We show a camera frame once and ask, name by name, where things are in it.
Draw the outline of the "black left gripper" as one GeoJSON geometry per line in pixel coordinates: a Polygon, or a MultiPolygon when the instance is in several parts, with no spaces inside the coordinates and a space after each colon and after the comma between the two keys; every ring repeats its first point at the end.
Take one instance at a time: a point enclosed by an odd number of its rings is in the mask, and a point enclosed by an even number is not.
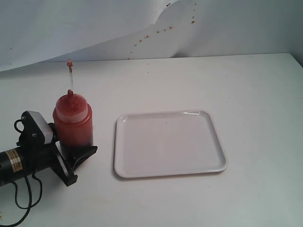
{"type": "Polygon", "coordinates": [[[64,182],[70,186],[77,182],[78,176],[74,171],[89,157],[97,152],[97,146],[72,147],[68,153],[68,162],[59,152],[59,139],[57,130],[53,122],[48,123],[52,130],[52,140],[50,144],[40,147],[25,148],[23,151],[23,164],[28,175],[37,173],[44,169],[50,168],[64,182]]]}

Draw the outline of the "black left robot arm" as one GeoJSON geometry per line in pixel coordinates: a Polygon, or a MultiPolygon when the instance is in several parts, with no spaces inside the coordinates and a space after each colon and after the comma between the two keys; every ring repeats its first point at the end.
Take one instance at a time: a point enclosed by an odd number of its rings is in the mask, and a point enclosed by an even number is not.
{"type": "Polygon", "coordinates": [[[47,168],[52,169],[66,186],[77,182],[78,176],[74,173],[75,170],[97,152],[97,146],[82,147],[64,158],[56,146],[58,138],[54,123],[49,123],[48,128],[53,133],[52,141],[39,147],[38,150],[32,146],[33,143],[28,140],[26,131],[23,130],[16,148],[1,152],[1,186],[47,168]]]}

